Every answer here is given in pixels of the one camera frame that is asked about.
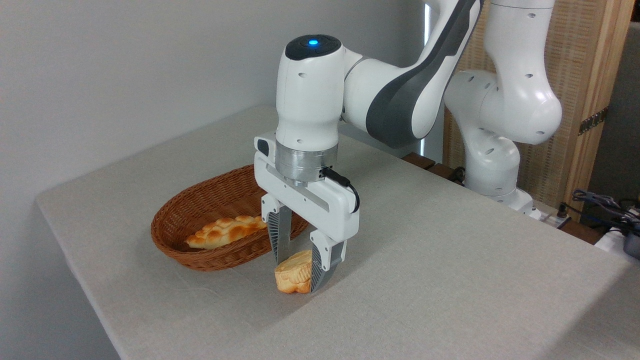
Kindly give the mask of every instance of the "bread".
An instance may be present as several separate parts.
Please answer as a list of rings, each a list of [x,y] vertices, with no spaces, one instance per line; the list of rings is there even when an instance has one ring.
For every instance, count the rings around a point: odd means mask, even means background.
[[[240,240],[267,227],[260,217],[240,215],[236,219],[221,218],[204,225],[194,235],[187,238],[187,244],[196,249],[215,249]]]
[[[280,263],[275,275],[278,290],[283,293],[311,292],[311,250],[298,252]]]

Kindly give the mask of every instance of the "wooden panel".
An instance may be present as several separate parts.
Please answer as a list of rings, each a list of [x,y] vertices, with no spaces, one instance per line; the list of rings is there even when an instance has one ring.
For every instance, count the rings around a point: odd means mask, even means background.
[[[620,28],[627,28],[628,22],[622,21],[629,19],[632,6],[633,0],[556,0],[545,65],[549,83],[563,105],[563,118],[549,141],[535,146],[517,144],[521,157],[518,186],[534,199],[557,206],[565,198],[566,189],[590,176],[595,158],[592,148],[597,148],[602,129],[591,130],[588,133],[594,134],[579,142],[579,126],[609,103],[621,54],[617,46],[626,34]],[[489,6],[485,6],[458,70],[495,71],[482,41],[488,11]],[[464,166],[464,159],[460,132],[447,111],[443,162],[457,167]],[[573,168],[580,170],[569,179]]]
[[[608,106],[611,101],[633,6],[633,0],[607,3],[606,21],[602,24],[600,43],[595,54],[596,63],[591,72],[588,103],[582,113],[585,119]],[[578,136],[563,196],[564,201],[575,208],[582,209],[583,203],[572,201],[571,194],[577,188],[586,189],[589,186],[604,126],[606,123]]]

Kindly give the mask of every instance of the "table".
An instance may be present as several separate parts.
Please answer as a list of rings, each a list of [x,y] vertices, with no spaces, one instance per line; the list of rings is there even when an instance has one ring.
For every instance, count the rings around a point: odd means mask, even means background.
[[[37,197],[123,359],[640,359],[638,267],[345,136],[360,231],[317,294],[279,293],[271,254],[197,272],[157,250],[156,211],[276,123],[252,108]]]

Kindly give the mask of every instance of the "white wall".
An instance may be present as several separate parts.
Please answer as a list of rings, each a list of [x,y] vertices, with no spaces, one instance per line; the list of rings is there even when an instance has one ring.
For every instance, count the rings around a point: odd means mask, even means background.
[[[421,11],[419,0],[0,0],[0,359],[116,358],[38,193],[273,104],[282,47],[298,35],[408,65]]]

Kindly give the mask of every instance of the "wooden block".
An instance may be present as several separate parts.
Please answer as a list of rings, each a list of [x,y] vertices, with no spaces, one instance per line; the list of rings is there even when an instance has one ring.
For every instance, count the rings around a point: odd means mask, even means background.
[[[564,226],[562,226],[561,230],[592,245],[595,245],[595,243],[602,237],[602,234],[598,231],[573,220],[569,220]]]
[[[437,176],[444,177],[445,179],[450,179],[453,175],[453,169],[442,164],[436,164],[427,169],[428,172],[436,174]]]
[[[424,156],[418,155],[415,152],[412,152],[411,154],[403,157],[402,160],[405,160],[408,163],[414,164],[419,168],[423,168],[424,170],[427,170],[428,168],[436,164],[435,161],[429,158],[425,158]]]

